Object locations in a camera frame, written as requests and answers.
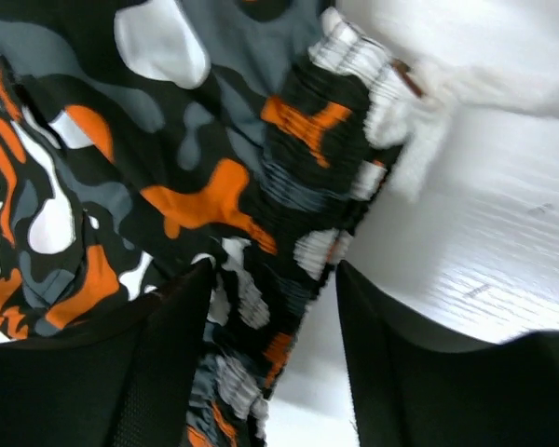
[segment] camouflage garment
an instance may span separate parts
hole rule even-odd
[[[0,336],[216,266],[186,438],[264,445],[309,305],[401,151],[389,53],[322,0],[0,1]]]

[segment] camouflage fabric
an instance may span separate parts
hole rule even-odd
[[[209,257],[185,441],[265,444],[302,318],[403,139],[389,53],[330,3],[0,1],[4,340]]]

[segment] patterned cloth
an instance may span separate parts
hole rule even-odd
[[[265,445],[301,321],[405,137],[390,55],[329,3],[0,1],[5,339],[210,257],[186,440]]]

